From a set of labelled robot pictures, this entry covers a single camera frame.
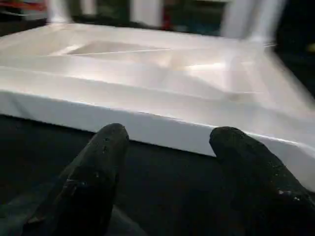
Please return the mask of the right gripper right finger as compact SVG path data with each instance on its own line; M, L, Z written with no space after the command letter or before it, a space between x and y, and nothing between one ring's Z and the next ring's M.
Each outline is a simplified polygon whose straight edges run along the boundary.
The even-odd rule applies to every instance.
M313 236L315 202L266 145L234 127L209 137L220 165L235 184L230 206L244 236Z

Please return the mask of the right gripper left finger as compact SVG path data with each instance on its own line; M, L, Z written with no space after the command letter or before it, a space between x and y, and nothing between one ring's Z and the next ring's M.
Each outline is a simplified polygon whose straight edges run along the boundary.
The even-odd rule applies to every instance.
M23 224L24 236L103 236L107 232L129 136L112 123L101 128L60 174Z

